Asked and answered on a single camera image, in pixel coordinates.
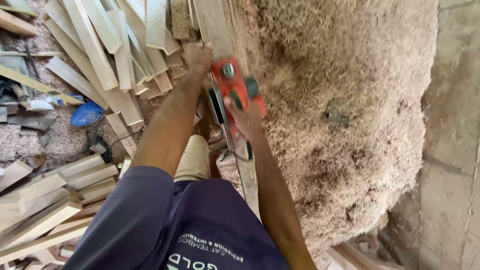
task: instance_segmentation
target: floor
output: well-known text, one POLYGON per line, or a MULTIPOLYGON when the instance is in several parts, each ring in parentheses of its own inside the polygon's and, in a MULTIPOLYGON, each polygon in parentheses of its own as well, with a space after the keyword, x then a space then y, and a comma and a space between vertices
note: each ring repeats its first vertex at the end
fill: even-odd
POLYGON ((480 0, 440 0, 418 188, 380 233, 408 270, 480 269, 480 0))

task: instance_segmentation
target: navy blue shirt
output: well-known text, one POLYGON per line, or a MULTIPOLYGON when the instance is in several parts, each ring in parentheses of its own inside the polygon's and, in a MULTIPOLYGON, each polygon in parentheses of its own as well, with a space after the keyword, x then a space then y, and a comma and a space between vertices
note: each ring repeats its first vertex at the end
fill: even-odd
POLYGON ((69 269, 288 269, 232 184, 179 181, 129 169, 63 267, 69 269))

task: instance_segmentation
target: wooden plank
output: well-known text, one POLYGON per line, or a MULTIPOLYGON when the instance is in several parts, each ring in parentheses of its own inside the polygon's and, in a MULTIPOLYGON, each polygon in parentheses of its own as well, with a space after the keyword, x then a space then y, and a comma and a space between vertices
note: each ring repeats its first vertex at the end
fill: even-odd
POLYGON ((119 113, 121 108, 119 100, 123 98, 124 94, 121 91, 105 91, 87 55, 78 49, 53 20, 47 20, 45 25, 105 102, 115 113, 119 113))
POLYGON ((183 66, 183 60, 181 59, 181 52, 178 50, 165 57, 168 67, 183 66))
POLYGON ((127 153, 133 159, 133 157, 135 156, 135 152, 137 151, 137 141, 132 136, 129 136, 131 134, 131 131, 127 127, 127 124, 117 114, 107 115, 106 118, 117 137, 119 139, 124 138, 120 142, 123 144, 123 147, 125 147, 125 150, 127 150, 127 153))
POLYGON ((0 10, 0 27, 24 37, 38 35, 38 31, 34 25, 20 20, 19 18, 3 10, 0 10))
POLYGON ((78 218, 78 217, 84 217, 86 215, 91 215, 97 213, 100 208, 102 207, 103 203, 105 202, 106 199, 103 199, 98 202, 94 202, 88 205, 85 205, 82 210, 75 215, 72 216, 72 218, 78 218))
POLYGON ((71 177, 67 178, 67 183, 68 186, 77 190, 90 184, 94 184, 100 180, 109 178, 117 173, 119 173, 119 171, 113 163, 102 164, 100 166, 96 166, 72 175, 71 177))
POLYGON ((193 0, 188 0, 188 12, 190 14, 190 20, 192 21, 193 29, 195 31, 200 30, 198 26, 197 12, 195 11, 195 5, 193 0))
POLYGON ((28 219, 31 215, 41 211, 42 209, 68 197, 70 192, 64 188, 56 189, 40 198, 37 198, 25 205, 26 212, 22 215, 0 219, 0 230, 5 230, 11 226, 15 228, 15 224, 28 219))
POLYGON ((90 222, 86 222, 62 232, 54 233, 39 239, 0 251, 0 263, 5 263, 16 258, 27 256, 36 251, 60 244, 85 233, 90 222))
POLYGON ((155 77, 155 83, 158 86, 158 90, 162 93, 166 93, 173 89, 172 82, 166 72, 155 77))
POLYGON ((45 265, 40 261, 32 261, 30 264, 27 265, 23 270, 42 270, 45 265))
POLYGON ((127 33, 127 20, 125 12, 120 9, 107 12, 115 30, 120 36, 123 45, 115 53, 115 64, 119 76, 120 89, 132 89, 135 87, 135 75, 133 72, 132 52, 127 33))
POLYGON ((73 26, 75 26, 75 30, 77 30, 78 36, 87 51, 88 58, 93 65, 103 89, 110 90, 117 87, 119 85, 118 81, 108 63, 100 42, 96 37, 82 1, 69 0, 65 1, 64 4, 70 18, 72 19, 73 26))
POLYGON ((175 39, 190 39, 192 22, 188 13, 189 0, 170 0, 172 32, 175 39))
MULTIPOLYGON (((140 21, 137 16, 135 16, 135 14, 133 14, 132 9, 128 6, 125 0, 117 0, 117 4, 119 5, 120 9, 125 11, 125 18, 127 19, 127 22, 129 24, 129 30, 131 30, 128 35, 130 36, 130 38, 132 36, 136 37, 136 39, 139 41, 140 46, 142 46, 143 51, 147 55, 147 58, 150 61, 151 65, 153 65, 153 69, 150 69, 149 67, 150 73, 154 75, 164 72, 168 67, 165 63, 165 60, 163 59, 162 54, 158 49, 150 48, 146 45, 145 25, 140 21)), ((175 44, 176 41, 175 39, 173 39, 173 36, 171 34, 168 34, 170 34, 170 32, 166 30, 166 44, 175 44)))
POLYGON ((33 168, 20 160, 15 161, 5 168, 3 177, 0 179, 0 191, 24 178, 33 171, 33 168))
POLYGON ((132 163, 131 157, 125 157, 123 159, 123 165, 120 170, 119 179, 122 178, 123 174, 130 168, 130 164, 132 163))
POLYGON ((82 205, 105 199, 115 189, 115 179, 110 177, 107 182, 102 182, 100 185, 93 184, 78 190, 78 193, 84 198, 82 205))
POLYGON ((145 25, 147 21, 145 16, 145 2, 138 0, 125 0, 125 2, 130 6, 138 19, 145 25))
POLYGON ((213 44, 213 59, 232 54, 221 0, 193 0, 198 25, 205 44, 213 44))
POLYGON ((122 40, 103 8, 102 3, 100 3, 100 0, 83 0, 83 3, 88 7, 86 9, 88 18, 90 18, 105 48, 107 48, 107 51, 111 54, 116 53, 122 46, 122 40))
POLYGON ((71 245, 64 245, 60 250, 60 256, 70 258, 75 252, 76 248, 71 245))
POLYGON ((138 86, 135 86, 135 88, 133 89, 133 93, 138 96, 147 90, 148 90, 148 87, 140 83, 138 86))
POLYGON ((82 217, 78 217, 78 218, 69 218, 66 221, 59 224, 57 227, 55 227, 51 232, 48 233, 48 235, 52 235, 54 233, 65 231, 65 230, 67 230, 69 228, 72 228, 72 227, 75 227, 77 225, 80 225, 80 224, 83 224, 83 223, 86 223, 86 222, 90 222, 90 221, 93 220, 94 216, 95 216, 95 214, 90 214, 90 215, 86 215, 86 216, 82 216, 82 217))
POLYGON ((11 70, 5 66, 0 65, 0 75, 5 76, 9 79, 12 79, 16 82, 19 82, 21 84, 24 84, 26 86, 29 86, 31 88, 34 88, 38 91, 47 93, 49 95, 55 96, 57 98, 63 99, 66 102, 69 102, 71 104, 82 104, 80 100, 76 98, 72 98, 68 95, 65 95, 62 91, 54 89, 48 85, 45 85, 37 80, 34 80, 32 78, 29 78, 20 72, 16 72, 14 70, 11 70))
POLYGON ((24 200, 24 203, 29 203, 66 184, 65 177, 61 172, 58 172, 54 175, 31 181, 10 194, 18 193, 24 200))
POLYGON ((330 247, 327 253, 343 268, 380 270, 380 267, 366 255, 345 243, 330 247))
POLYGON ((36 220, 36 222, 25 222, 10 233, 12 237, 6 243, 2 243, 0 249, 5 250, 35 240, 74 214, 80 212, 81 209, 81 204, 69 201, 36 220))
POLYGON ((132 58, 133 74, 135 76, 135 85, 139 86, 147 79, 147 74, 135 58, 132 58))
POLYGON ((147 0, 147 33, 148 47, 165 48, 165 19, 167 0, 147 0))
POLYGON ((28 5, 28 2, 25 0, 2 0, 1 3, 5 5, 1 5, 0 9, 38 17, 38 14, 32 10, 32 8, 28 5))
POLYGON ((26 212, 24 199, 19 193, 0 197, 0 213, 4 218, 22 215, 26 212))
POLYGON ((62 78, 65 82, 73 86, 80 93, 86 95, 93 102, 98 104, 105 110, 109 109, 107 102, 102 98, 98 91, 95 90, 93 85, 87 81, 82 75, 80 75, 75 69, 69 66, 58 57, 50 59, 46 68, 50 69, 53 73, 62 78))
POLYGON ((45 11, 54 20, 58 26, 68 35, 69 38, 86 53, 85 47, 78 37, 77 31, 73 26, 72 20, 67 11, 58 3, 57 0, 50 0, 45 5, 45 11))

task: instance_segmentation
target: pile of wood shavings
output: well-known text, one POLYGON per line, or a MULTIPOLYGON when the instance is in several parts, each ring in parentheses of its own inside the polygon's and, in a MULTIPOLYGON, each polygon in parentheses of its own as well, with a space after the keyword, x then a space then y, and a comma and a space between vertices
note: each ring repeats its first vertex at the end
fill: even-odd
POLYGON ((319 258, 375 226, 415 185, 438 1, 238 6, 239 51, 265 96, 270 145, 319 258))

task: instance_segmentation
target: shorts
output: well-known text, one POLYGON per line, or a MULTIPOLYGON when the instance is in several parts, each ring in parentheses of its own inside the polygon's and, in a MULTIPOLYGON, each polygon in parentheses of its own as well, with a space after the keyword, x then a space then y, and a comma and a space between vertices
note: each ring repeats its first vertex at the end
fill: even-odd
POLYGON ((202 136, 192 135, 180 159, 173 182, 199 181, 210 178, 208 143, 202 136))

